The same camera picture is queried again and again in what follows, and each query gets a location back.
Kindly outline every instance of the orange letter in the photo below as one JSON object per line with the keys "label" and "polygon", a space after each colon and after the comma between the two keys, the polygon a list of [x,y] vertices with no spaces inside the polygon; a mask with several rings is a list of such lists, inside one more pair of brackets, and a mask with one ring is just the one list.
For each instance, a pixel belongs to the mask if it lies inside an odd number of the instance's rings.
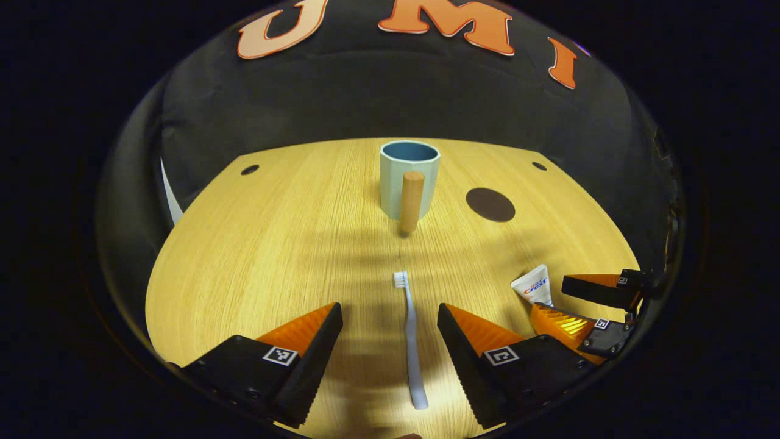
{"label": "orange letter", "polygon": [[327,4],[328,0],[301,0],[297,2],[295,7],[300,8],[298,23],[286,34],[275,38],[268,38],[268,26],[275,16],[282,13],[281,10],[271,12],[247,24],[239,30],[241,33],[239,56],[246,59],[262,58],[307,39],[322,23],[322,16],[325,14]]}
{"label": "orange letter", "polygon": [[515,54],[515,49],[509,45],[507,24],[512,16],[484,3],[455,6],[449,0],[395,0],[392,15],[380,21],[379,28],[387,32],[424,34],[429,26],[420,20],[422,9],[445,37],[457,34],[473,21],[473,29],[464,35],[466,41],[502,55]]}
{"label": "orange letter", "polygon": [[548,70],[550,76],[565,87],[574,90],[576,86],[574,83],[574,60],[577,59],[577,55],[558,40],[550,37],[547,39],[555,48],[555,65]]}

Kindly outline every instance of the toothbrush handle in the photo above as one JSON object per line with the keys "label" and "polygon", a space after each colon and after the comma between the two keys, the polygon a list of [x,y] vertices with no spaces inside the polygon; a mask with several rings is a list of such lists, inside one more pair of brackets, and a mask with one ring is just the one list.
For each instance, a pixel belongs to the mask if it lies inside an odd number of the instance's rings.
{"label": "toothbrush handle", "polygon": [[406,367],[409,370],[409,390],[412,393],[412,404],[417,410],[428,408],[428,398],[423,387],[423,372],[420,370],[420,356],[417,353],[416,326],[417,322],[409,321],[406,324]]}

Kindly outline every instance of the orange ridged pad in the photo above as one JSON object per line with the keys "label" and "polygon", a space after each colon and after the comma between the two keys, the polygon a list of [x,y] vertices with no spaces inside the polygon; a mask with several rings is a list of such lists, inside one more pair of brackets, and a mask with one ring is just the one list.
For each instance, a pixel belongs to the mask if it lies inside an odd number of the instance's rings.
{"label": "orange ridged pad", "polygon": [[471,347],[477,353],[477,356],[482,356],[482,352],[485,351],[525,341],[525,337],[502,328],[489,320],[475,316],[471,312],[464,311],[449,303],[445,303],[445,305],[447,305],[450,314],[458,323],[460,330],[469,339],[469,343],[471,343]]}
{"label": "orange ridged pad", "polygon": [[303,354],[309,348],[309,344],[325,321],[325,317],[328,316],[335,304],[336,302],[332,302],[295,320],[290,320],[255,340],[271,346],[298,351],[298,355],[303,357]]}
{"label": "orange ridged pad", "polygon": [[567,274],[566,276],[612,288],[618,286],[618,279],[620,279],[619,274]]}
{"label": "orange ridged pad", "polygon": [[595,320],[570,316],[555,309],[539,306],[536,303],[531,307],[531,325],[534,326],[537,334],[547,334],[554,337],[567,348],[598,365],[606,359],[577,350],[585,337],[593,330],[595,324]]}

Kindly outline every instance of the cup rim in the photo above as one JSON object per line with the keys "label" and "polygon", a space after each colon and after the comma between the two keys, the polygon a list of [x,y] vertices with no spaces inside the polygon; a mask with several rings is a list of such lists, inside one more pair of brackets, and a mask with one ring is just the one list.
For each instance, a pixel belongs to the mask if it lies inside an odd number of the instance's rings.
{"label": "cup rim", "polygon": [[[435,156],[434,158],[432,158],[432,159],[428,159],[428,160],[405,160],[405,159],[397,159],[396,157],[392,157],[392,156],[388,155],[387,153],[385,153],[385,146],[393,145],[393,144],[396,144],[396,143],[416,143],[416,144],[418,144],[418,145],[427,146],[427,147],[429,147],[430,149],[433,149],[434,151],[436,151],[436,156]],[[425,143],[425,142],[422,142],[422,141],[390,141],[390,142],[388,142],[388,143],[386,143],[386,144],[382,145],[382,146],[379,148],[379,154],[380,154],[380,155],[382,155],[382,156],[384,156],[384,157],[387,157],[388,159],[391,159],[391,160],[393,160],[393,161],[396,161],[396,162],[401,162],[401,163],[409,163],[409,164],[416,164],[416,163],[432,163],[432,162],[435,162],[436,160],[439,160],[439,158],[441,158],[441,153],[439,152],[438,148],[436,148],[436,147],[435,147],[435,146],[433,146],[433,145],[429,145],[429,144],[427,144],[427,143]]]}

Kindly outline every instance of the toothpaste tube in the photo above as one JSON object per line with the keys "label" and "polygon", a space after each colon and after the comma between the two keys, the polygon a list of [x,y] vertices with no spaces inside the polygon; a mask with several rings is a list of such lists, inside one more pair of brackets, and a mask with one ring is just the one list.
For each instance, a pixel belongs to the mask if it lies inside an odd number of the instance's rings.
{"label": "toothpaste tube", "polygon": [[547,273],[545,264],[532,269],[528,274],[514,280],[510,285],[517,295],[531,304],[542,302],[547,306],[552,306],[550,276]]}

